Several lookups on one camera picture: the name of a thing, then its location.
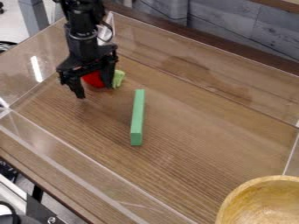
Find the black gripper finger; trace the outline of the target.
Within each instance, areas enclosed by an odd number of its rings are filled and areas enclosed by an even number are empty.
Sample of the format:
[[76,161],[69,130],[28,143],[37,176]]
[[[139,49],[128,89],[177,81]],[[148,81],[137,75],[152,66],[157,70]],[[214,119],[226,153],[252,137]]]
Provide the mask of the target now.
[[115,77],[116,62],[113,60],[100,61],[100,79],[105,88],[112,88],[112,82]]
[[85,98],[84,88],[81,86],[80,77],[69,75],[67,79],[67,85],[69,86],[69,90],[75,93],[79,99]]

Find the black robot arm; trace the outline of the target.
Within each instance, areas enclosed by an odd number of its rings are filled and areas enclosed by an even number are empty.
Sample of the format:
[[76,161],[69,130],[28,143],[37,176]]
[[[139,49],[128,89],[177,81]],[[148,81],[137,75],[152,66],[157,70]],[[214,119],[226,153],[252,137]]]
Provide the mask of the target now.
[[117,45],[111,39],[99,45],[99,25],[109,31],[103,20],[105,7],[101,0],[53,0],[60,4],[67,22],[64,32],[69,54],[57,65],[60,84],[67,85],[79,99],[85,98],[81,78],[95,73],[105,88],[112,88],[117,63]]

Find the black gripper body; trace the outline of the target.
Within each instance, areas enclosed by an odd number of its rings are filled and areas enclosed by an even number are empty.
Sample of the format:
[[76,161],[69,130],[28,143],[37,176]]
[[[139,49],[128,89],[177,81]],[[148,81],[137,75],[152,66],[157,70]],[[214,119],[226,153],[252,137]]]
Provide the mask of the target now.
[[88,39],[76,39],[67,35],[67,44],[69,56],[56,68],[61,85],[67,85],[69,75],[81,78],[92,72],[100,72],[101,60],[113,60],[117,63],[117,45],[99,45],[96,36]]

